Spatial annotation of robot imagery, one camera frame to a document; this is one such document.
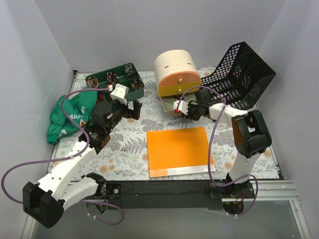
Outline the grey bottom drawer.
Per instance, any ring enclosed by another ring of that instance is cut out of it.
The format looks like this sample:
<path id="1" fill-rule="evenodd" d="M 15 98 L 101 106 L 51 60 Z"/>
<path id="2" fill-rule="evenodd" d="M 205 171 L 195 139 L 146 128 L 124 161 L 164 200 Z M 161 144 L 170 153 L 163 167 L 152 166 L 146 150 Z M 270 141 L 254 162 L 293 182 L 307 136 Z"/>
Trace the grey bottom drawer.
<path id="1" fill-rule="evenodd" d="M 175 116 L 175 112 L 173 109 L 173 103 L 177 99 L 177 96 L 168 96 L 168 97 L 162 97 L 161 98 L 161 103 L 163 106 L 163 111 L 166 116 L 172 117 Z M 186 94 L 184 97 L 184 100 L 189 103 L 192 100 L 196 100 L 195 95 L 193 93 L 191 94 Z"/>

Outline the cream round drawer cabinet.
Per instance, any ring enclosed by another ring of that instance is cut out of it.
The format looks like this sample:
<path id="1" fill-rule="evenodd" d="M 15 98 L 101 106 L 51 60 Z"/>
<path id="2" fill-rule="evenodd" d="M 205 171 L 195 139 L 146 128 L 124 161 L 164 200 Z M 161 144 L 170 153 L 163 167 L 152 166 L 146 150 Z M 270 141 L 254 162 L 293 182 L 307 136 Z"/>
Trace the cream round drawer cabinet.
<path id="1" fill-rule="evenodd" d="M 158 85 L 168 74 L 182 71 L 197 72 L 192 56 L 185 50 L 170 50 L 159 55 L 154 61 L 154 73 Z"/>

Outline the black mesh file basket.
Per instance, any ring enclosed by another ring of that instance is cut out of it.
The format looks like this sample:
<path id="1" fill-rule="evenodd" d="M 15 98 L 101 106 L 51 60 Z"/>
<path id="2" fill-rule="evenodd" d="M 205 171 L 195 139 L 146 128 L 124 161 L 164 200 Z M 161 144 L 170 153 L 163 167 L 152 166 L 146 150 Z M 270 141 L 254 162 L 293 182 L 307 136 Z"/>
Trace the black mesh file basket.
<path id="1" fill-rule="evenodd" d="M 251 109 L 276 72 L 245 42 L 229 47 L 215 71 L 201 79 L 239 110 Z"/>

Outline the orange folder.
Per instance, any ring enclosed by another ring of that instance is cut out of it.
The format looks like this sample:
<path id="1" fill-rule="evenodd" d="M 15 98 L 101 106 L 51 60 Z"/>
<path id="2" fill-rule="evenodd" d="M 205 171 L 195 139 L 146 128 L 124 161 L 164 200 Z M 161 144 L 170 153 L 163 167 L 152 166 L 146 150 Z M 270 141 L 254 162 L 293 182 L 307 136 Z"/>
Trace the orange folder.
<path id="1" fill-rule="evenodd" d="M 204 127 L 147 132 L 151 178 L 208 171 L 208 139 Z"/>

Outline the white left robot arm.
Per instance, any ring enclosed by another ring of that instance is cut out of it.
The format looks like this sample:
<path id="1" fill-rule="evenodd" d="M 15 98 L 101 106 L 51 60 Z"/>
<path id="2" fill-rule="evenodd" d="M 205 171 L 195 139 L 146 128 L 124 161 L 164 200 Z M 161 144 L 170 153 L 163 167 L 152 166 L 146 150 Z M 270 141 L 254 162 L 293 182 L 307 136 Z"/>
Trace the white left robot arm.
<path id="1" fill-rule="evenodd" d="M 36 183 L 28 182 L 23 187 L 24 212 L 46 228 L 51 228 L 73 204 L 89 196 L 104 198 L 108 194 L 107 182 L 99 174 L 89 173 L 79 182 L 70 182 L 106 146 L 110 133 L 122 118 L 140 118 L 142 105 L 137 100 L 133 101 L 132 109 L 118 100 L 97 103 L 84 127 L 85 132 L 69 152 L 69 159 L 59 163 Z"/>

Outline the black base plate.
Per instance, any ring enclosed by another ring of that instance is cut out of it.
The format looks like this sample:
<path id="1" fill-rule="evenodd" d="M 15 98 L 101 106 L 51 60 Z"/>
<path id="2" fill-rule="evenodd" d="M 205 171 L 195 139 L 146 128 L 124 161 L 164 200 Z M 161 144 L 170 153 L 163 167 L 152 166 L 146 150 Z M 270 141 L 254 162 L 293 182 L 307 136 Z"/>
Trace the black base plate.
<path id="1" fill-rule="evenodd" d="M 123 209 L 205 208 L 222 210 L 224 202 L 238 195 L 253 199 L 251 183 L 234 193 L 215 187 L 208 180 L 109 181 L 106 198 Z"/>

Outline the green compartment organizer box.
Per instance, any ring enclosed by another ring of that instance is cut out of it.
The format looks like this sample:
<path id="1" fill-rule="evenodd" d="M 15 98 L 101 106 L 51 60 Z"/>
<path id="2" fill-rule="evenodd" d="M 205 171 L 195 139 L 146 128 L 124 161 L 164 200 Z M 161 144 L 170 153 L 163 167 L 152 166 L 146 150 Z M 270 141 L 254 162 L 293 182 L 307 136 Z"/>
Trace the green compartment organizer box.
<path id="1" fill-rule="evenodd" d="M 129 89 L 127 94 L 128 102 L 144 96 L 144 83 L 133 63 L 88 75 L 85 81 L 89 88 L 96 89 L 105 88 L 110 84 L 124 85 Z"/>

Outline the green cloth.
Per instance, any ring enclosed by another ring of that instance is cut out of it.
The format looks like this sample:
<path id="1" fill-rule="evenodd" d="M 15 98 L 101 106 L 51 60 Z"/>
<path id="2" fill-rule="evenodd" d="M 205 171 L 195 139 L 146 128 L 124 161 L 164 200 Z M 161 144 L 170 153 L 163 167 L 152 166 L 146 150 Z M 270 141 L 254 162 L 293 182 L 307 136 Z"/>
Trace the green cloth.
<path id="1" fill-rule="evenodd" d="M 64 98 L 61 96 L 50 114 L 46 132 L 47 142 L 55 144 L 64 137 L 71 137 L 91 118 L 91 113 L 98 100 L 97 91 L 81 91 Z"/>

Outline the orange drawer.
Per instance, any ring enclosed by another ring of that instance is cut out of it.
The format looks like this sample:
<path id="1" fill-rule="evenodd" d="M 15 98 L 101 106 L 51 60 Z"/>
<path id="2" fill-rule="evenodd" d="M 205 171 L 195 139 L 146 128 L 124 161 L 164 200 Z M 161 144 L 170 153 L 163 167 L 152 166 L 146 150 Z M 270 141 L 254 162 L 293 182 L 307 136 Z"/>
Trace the orange drawer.
<path id="1" fill-rule="evenodd" d="M 201 78 L 197 72 L 194 71 L 182 71 L 182 72 L 175 72 L 166 75 L 162 79 L 160 79 L 158 86 L 165 87 L 165 86 L 173 86 L 178 84 L 186 84 L 186 83 L 193 83 L 193 82 L 200 82 Z"/>

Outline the aluminium frame rail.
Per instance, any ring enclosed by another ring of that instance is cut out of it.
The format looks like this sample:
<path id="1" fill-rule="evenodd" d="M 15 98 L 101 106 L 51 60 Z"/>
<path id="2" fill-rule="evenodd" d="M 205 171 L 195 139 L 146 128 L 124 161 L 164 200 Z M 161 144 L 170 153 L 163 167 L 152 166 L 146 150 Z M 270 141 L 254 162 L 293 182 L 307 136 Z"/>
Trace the aluminium frame rail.
<path id="1" fill-rule="evenodd" d="M 252 182 L 255 196 L 222 210 L 205 208 L 107 209 L 75 204 L 47 229 L 28 218 L 25 239 L 309 239 L 295 185 L 289 180 Z"/>

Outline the yellow drawer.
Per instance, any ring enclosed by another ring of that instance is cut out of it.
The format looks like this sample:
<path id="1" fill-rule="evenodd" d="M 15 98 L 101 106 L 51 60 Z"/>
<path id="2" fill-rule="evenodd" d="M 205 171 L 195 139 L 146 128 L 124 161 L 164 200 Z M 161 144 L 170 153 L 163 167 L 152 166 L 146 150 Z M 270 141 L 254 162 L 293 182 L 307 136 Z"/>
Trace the yellow drawer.
<path id="1" fill-rule="evenodd" d="M 171 85 L 158 87 L 158 96 L 159 97 L 169 97 L 174 95 L 181 95 L 185 93 L 189 88 L 198 86 L 198 83 L 195 84 L 182 84 L 182 85 Z"/>

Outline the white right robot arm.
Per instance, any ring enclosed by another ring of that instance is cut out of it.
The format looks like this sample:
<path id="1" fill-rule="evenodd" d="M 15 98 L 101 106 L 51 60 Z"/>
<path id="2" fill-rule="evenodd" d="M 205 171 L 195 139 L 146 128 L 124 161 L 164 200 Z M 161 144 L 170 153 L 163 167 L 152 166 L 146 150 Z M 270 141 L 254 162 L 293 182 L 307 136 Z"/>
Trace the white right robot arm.
<path id="1" fill-rule="evenodd" d="M 195 101 L 185 102 L 180 98 L 174 103 L 174 110 L 182 112 L 184 118 L 199 120 L 207 117 L 215 123 L 225 123 L 232 127 L 237 155 L 232 169 L 227 173 L 225 183 L 218 184 L 213 179 L 214 188 L 231 198 L 239 197 L 248 187 L 252 169 L 262 153 L 272 144 L 265 120 L 259 110 L 244 111 L 226 103 L 223 96 L 220 102 L 214 101 L 209 87 L 200 86 Z"/>

